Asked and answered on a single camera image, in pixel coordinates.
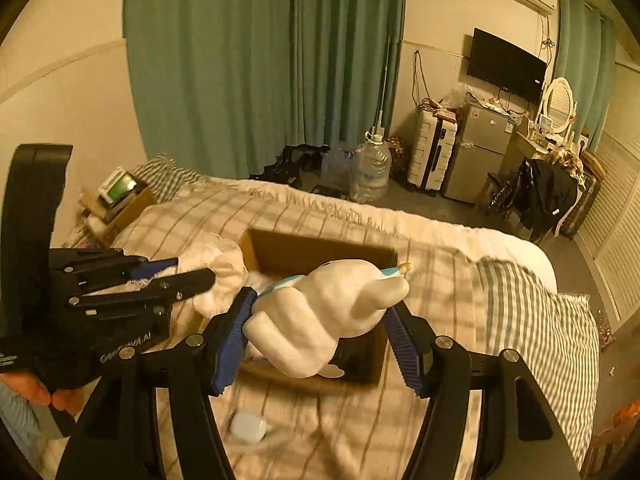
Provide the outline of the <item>person left hand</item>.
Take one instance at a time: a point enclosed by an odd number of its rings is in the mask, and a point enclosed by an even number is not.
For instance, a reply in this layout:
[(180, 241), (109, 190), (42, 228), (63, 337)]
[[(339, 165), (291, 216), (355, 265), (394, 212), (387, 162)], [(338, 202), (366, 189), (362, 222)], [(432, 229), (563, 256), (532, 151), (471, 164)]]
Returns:
[(0, 378), (12, 391), (32, 403), (51, 405), (72, 416), (77, 415), (84, 406), (85, 397), (81, 389), (58, 389), (50, 392), (35, 375), (24, 370), (2, 373)]

